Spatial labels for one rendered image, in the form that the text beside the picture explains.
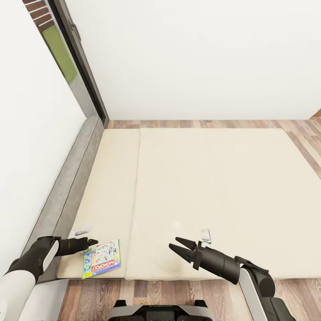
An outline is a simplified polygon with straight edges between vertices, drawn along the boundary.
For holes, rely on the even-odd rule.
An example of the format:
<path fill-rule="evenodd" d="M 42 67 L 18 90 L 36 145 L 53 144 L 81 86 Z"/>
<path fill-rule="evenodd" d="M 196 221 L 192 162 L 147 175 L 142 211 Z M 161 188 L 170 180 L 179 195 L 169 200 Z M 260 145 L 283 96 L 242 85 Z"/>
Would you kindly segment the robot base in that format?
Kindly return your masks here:
<path fill-rule="evenodd" d="M 117 300 L 106 321 L 215 321 L 204 300 L 189 305 L 133 305 Z"/>

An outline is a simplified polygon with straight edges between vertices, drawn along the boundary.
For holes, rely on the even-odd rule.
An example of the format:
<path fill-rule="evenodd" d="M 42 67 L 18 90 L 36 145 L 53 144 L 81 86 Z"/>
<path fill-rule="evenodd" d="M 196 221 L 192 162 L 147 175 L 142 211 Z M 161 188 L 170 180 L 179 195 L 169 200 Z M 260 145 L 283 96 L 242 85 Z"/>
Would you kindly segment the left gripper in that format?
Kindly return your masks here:
<path fill-rule="evenodd" d="M 98 243 L 98 240 L 88 239 L 88 237 L 84 237 L 81 239 L 65 239 L 65 240 L 68 240 L 70 245 L 69 245 L 68 251 L 64 253 L 64 255 L 62 256 L 76 254 L 80 251 L 87 250 L 89 246 L 92 246 Z"/>

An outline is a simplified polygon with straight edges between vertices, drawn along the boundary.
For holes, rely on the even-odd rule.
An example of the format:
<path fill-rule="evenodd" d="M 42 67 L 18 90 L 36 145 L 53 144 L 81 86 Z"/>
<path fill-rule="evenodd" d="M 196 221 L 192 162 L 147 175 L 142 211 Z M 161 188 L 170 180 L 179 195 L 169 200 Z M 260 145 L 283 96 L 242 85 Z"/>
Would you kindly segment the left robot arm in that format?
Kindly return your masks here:
<path fill-rule="evenodd" d="M 90 226 L 81 226 L 72 229 L 68 239 L 53 236 L 37 238 L 23 256 L 12 262 L 0 279 L 0 321 L 19 320 L 39 276 L 43 275 L 54 257 L 73 255 L 97 244 L 98 240 L 78 238 L 90 231 Z"/>

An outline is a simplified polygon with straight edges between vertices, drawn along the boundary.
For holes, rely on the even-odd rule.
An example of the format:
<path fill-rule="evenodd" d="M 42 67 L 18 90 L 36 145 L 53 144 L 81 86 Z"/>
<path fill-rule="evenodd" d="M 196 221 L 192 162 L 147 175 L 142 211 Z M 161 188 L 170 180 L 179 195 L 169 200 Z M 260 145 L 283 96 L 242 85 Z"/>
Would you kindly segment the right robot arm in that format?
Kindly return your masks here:
<path fill-rule="evenodd" d="M 284 301 L 275 298 L 275 283 L 269 271 L 255 261 L 239 256 L 231 258 L 214 249 L 210 229 L 201 230 L 202 240 L 195 241 L 176 237 L 187 248 L 169 244 L 169 248 L 193 268 L 199 267 L 241 287 L 253 321 L 296 321 Z M 240 268 L 240 264 L 243 266 Z"/>

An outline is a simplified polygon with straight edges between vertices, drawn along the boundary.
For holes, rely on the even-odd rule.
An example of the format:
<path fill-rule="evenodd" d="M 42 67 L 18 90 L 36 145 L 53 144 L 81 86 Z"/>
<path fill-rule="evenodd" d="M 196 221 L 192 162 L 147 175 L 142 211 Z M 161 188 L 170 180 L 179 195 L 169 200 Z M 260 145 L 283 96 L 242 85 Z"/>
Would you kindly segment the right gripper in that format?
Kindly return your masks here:
<path fill-rule="evenodd" d="M 171 243 L 169 244 L 169 248 L 188 263 L 193 262 L 194 269 L 199 270 L 199 267 L 201 267 L 219 277 L 222 276 L 225 265 L 224 253 L 209 247 L 201 247 L 201 241 L 198 241 L 197 245 L 196 242 L 192 240 L 182 239 L 180 237 L 176 237 L 175 239 L 187 248 Z"/>

